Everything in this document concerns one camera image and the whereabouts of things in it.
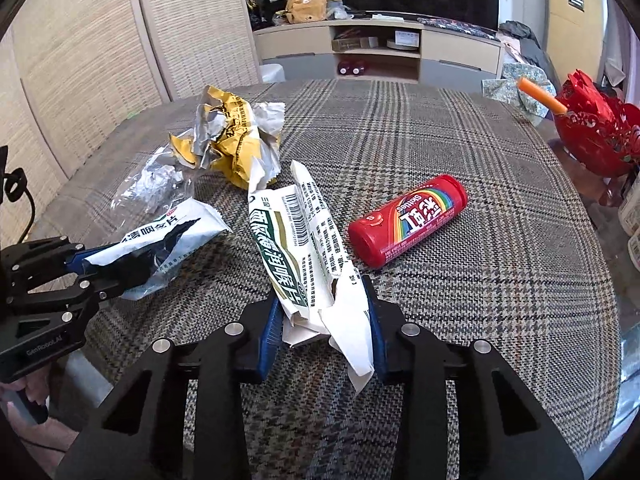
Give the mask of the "person's left hand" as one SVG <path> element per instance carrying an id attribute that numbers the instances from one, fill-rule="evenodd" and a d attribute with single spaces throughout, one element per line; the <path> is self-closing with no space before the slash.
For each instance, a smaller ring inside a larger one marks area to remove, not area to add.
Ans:
<path id="1" fill-rule="evenodd" d="M 78 437 L 78 432 L 48 412 L 51 365 L 15 382 L 2 382 L 1 409 L 31 458 L 50 478 Z"/>

